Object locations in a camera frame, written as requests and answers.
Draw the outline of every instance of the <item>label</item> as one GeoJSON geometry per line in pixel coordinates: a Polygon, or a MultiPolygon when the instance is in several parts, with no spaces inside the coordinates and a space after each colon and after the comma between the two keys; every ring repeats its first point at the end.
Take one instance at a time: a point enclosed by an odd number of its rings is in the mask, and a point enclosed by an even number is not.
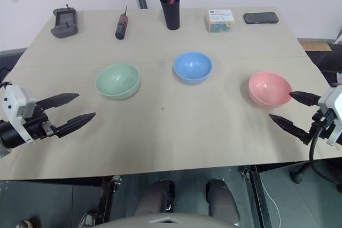
{"type": "Polygon", "coordinates": [[[231,10],[209,10],[210,23],[232,23],[234,22],[231,10]]]}

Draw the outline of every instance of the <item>green bowl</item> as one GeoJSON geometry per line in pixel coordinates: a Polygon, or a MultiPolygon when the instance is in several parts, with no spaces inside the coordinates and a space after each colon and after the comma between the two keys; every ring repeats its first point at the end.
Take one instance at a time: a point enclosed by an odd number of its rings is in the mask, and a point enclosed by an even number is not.
{"type": "Polygon", "coordinates": [[[134,95],[140,86],[138,70],[129,64],[114,64],[101,71],[95,80],[97,91],[114,99],[134,95]]]}

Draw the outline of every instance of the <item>blue bowl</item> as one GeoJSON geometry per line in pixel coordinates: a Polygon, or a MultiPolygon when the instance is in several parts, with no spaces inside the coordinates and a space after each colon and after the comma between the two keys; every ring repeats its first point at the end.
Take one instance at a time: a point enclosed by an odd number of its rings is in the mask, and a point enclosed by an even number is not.
{"type": "Polygon", "coordinates": [[[189,84],[203,82],[209,76],[212,67],[210,59],[198,52],[188,52],[180,55],[173,65],[178,77],[189,84]]]}

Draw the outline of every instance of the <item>handheld device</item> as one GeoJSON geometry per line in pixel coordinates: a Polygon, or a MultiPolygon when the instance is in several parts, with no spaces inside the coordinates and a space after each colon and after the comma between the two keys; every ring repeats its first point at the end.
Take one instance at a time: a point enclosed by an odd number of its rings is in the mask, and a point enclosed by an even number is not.
{"type": "Polygon", "coordinates": [[[126,33],[126,28],[128,24],[128,17],[126,15],[126,11],[127,11],[127,6],[125,9],[125,12],[122,15],[120,15],[118,26],[116,27],[115,36],[119,40],[124,39],[125,33],[126,33]]]}
{"type": "Polygon", "coordinates": [[[277,23],[279,21],[274,12],[268,13],[245,13],[244,20],[247,24],[277,23]]]}
{"type": "Polygon", "coordinates": [[[78,31],[76,10],[68,5],[66,7],[53,11],[56,16],[56,23],[55,27],[51,29],[51,33],[57,38],[69,37],[78,31]]]}

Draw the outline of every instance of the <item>plastic container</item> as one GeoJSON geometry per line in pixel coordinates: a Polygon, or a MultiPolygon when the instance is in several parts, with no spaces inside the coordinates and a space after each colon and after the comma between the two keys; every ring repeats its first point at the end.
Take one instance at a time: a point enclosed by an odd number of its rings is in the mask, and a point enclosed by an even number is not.
{"type": "Polygon", "coordinates": [[[291,100],[289,82],[273,72],[259,72],[250,78],[248,93],[253,102],[265,108],[274,108],[291,100]]]}
{"type": "Polygon", "coordinates": [[[169,4],[166,0],[160,0],[164,12],[166,27],[170,30],[177,30],[180,27],[180,1],[169,4]]]}
{"type": "Polygon", "coordinates": [[[138,70],[129,64],[114,64],[101,71],[95,80],[95,88],[104,96],[126,99],[134,95],[140,86],[138,70]]]}
{"type": "Polygon", "coordinates": [[[209,57],[198,52],[184,53],[174,62],[174,71],[177,76],[189,84],[198,84],[206,80],[212,67],[209,57]]]}
{"type": "Polygon", "coordinates": [[[231,10],[209,10],[207,15],[208,31],[210,33],[228,32],[235,23],[231,10]]]}

